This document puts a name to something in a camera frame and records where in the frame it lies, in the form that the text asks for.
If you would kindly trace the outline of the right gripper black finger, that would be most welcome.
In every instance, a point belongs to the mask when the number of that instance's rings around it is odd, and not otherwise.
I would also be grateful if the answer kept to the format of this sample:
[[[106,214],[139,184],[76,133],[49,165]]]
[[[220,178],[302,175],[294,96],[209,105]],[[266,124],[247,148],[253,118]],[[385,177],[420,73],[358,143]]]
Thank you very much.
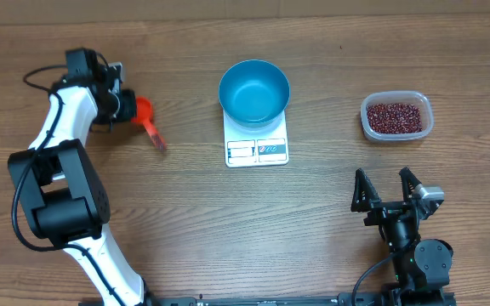
[[[362,168],[358,168],[355,173],[355,189],[350,210],[354,213],[364,213],[378,208],[380,204],[381,198],[371,180]]]
[[[404,201],[412,201],[415,197],[415,191],[422,187],[421,181],[412,173],[409,167],[404,167],[399,172],[402,181],[402,195]]]

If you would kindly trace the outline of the red plastic scoop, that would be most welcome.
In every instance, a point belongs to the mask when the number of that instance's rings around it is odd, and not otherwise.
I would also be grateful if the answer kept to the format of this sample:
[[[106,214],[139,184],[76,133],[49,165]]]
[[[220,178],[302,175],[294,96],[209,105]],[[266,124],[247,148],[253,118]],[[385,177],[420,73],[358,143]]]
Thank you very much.
[[[154,146],[160,151],[165,151],[167,149],[165,140],[154,124],[154,107],[152,103],[145,97],[137,97],[135,101],[136,116],[132,118],[131,122],[142,125]]]

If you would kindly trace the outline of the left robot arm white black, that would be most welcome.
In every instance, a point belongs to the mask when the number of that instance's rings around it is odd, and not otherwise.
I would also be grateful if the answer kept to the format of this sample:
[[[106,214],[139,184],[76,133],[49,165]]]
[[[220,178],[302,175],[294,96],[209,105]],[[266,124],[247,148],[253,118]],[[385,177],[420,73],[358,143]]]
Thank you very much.
[[[8,159],[14,233],[35,252],[69,254],[99,291],[100,304],[153,305],[111,233],[108,195],[85,150],[93,125],[137,121],[134,91],[122,87],[123,65],[93,49],[66,51],[64,67],[67,73],[45,90],[50,107],[42,130]]]

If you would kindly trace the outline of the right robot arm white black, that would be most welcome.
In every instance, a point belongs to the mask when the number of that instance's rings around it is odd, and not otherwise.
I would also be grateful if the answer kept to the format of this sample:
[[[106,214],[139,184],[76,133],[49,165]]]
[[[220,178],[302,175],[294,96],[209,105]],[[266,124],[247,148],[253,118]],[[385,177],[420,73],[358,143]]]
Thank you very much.
[[[456,299],[443,288],[450,282],[453,248],[439,239],[421,238],[419,225],[432,216],[445,200],[439,185],[423,184],[404,167],[400,201],[383,201],[371,180],[359,168],[350,210],[366,213],[366,226],[378,228],[389,249],[387,258],[368,268],[356,281],[348,302],[351,305],[454,305]],[[396,281],[380,292],[363,293],[359,287],[376,269],[391,262]]]

